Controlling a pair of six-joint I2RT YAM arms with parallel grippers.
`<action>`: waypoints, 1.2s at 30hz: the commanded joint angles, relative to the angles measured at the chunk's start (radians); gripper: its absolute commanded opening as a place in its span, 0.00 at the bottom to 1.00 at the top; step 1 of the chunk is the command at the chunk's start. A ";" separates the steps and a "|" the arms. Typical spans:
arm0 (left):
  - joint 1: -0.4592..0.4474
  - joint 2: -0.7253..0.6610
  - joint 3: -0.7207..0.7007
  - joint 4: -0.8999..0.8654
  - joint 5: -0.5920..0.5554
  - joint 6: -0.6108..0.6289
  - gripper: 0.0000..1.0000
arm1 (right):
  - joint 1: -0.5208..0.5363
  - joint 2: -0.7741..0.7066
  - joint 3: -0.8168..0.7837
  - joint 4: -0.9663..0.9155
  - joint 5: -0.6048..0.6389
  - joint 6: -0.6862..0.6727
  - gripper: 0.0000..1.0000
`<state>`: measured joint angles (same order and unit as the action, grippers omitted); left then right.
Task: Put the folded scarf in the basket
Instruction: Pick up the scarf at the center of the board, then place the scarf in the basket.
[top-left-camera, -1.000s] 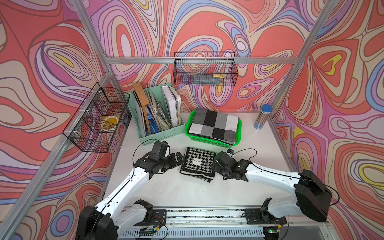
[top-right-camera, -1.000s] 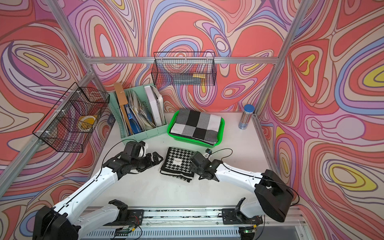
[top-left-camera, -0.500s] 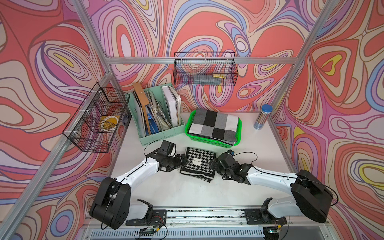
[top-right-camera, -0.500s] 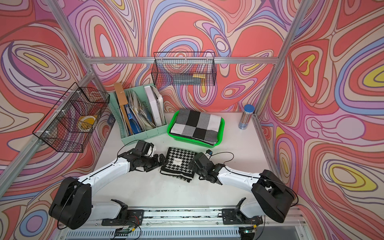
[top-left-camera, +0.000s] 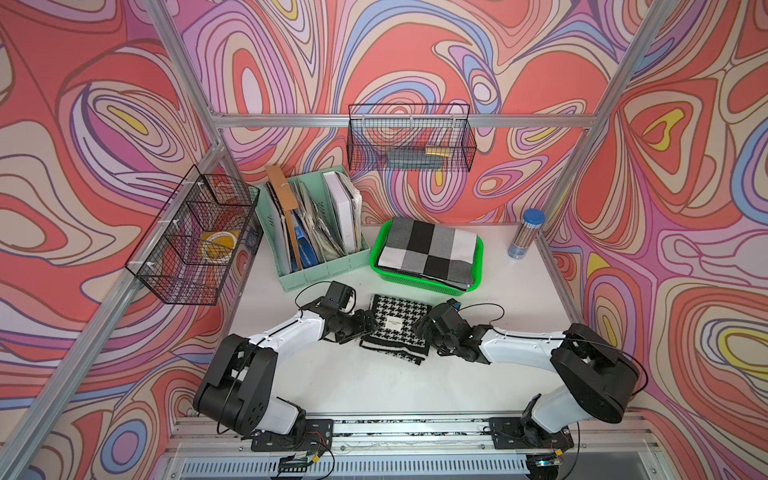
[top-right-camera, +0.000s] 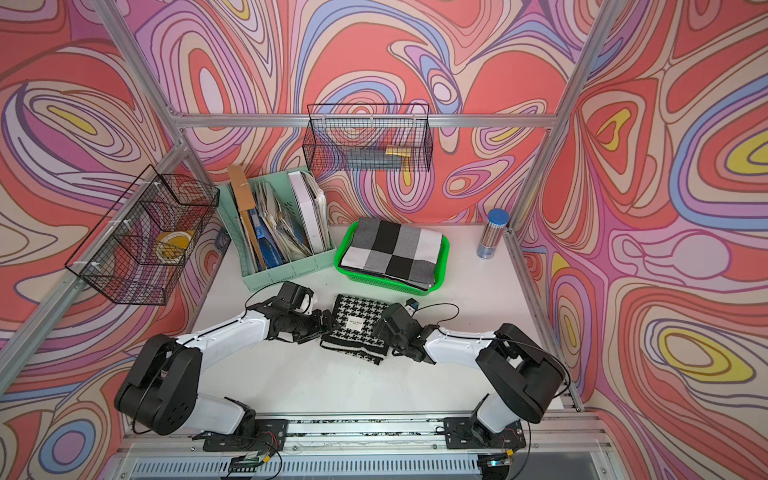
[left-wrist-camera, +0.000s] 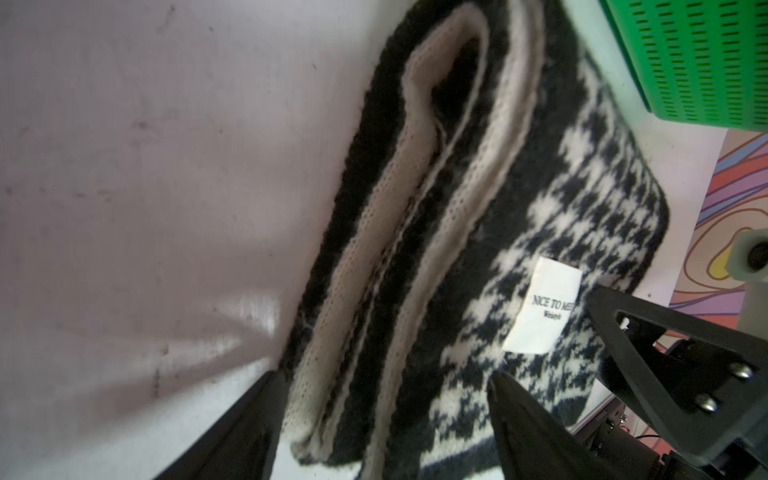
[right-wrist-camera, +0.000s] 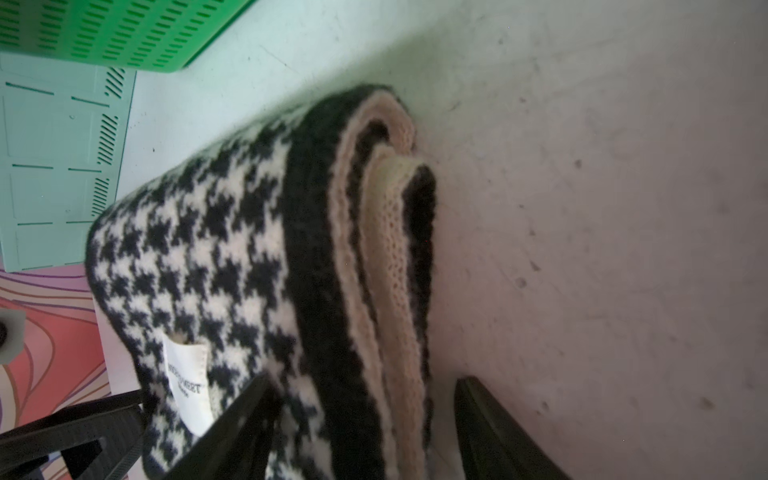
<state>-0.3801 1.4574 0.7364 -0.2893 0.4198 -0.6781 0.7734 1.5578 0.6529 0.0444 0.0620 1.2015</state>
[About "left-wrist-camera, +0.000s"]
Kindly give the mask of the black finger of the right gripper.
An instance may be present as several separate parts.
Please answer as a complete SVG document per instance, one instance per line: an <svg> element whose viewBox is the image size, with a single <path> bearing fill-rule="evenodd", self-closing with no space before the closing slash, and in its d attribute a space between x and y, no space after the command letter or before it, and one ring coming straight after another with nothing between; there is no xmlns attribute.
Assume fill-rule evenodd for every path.
<svg viewBox="0 0 768 480"><path fill-rule="evenodd" d="M599 381L696 466L767 465L767 343L599 286Z"/></svg>

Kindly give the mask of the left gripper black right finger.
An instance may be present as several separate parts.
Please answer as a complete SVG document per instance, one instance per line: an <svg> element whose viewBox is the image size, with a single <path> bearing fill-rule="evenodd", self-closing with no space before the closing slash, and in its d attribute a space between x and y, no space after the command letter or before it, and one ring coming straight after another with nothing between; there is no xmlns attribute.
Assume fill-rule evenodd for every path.
<svg viewBox="0 0 768 480"><path fill-rule="evenodd" d="M588 453L511 375L494 372L487 398L496 449L506 479L620 479Z"/></svg>

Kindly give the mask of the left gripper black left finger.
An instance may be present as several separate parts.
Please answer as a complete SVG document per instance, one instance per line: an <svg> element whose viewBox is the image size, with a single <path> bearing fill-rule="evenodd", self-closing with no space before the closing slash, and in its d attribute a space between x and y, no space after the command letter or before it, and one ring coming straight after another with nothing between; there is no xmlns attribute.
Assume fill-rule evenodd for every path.
<svg viewBox="0 0 768 480"><path fill-rule="evenodd" d="M268 479L285 413L288 382L266 372L159 479Z"/></svg>

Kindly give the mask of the houndstooth black white scarf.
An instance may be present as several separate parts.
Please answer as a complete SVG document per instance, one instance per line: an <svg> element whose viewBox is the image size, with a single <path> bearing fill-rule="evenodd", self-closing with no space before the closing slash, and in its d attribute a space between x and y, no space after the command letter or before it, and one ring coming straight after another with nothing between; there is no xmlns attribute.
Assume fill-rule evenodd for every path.
<svg viewBox="0 0 768 480"><path fill-rule="evenodd" d="M559 1L418 1L388 39L280 361L301 465L466 479L499 465L486 386L563 427L604 346L582 303L539 352L540 259L630 293L669 223L661 186Z"/></svg>

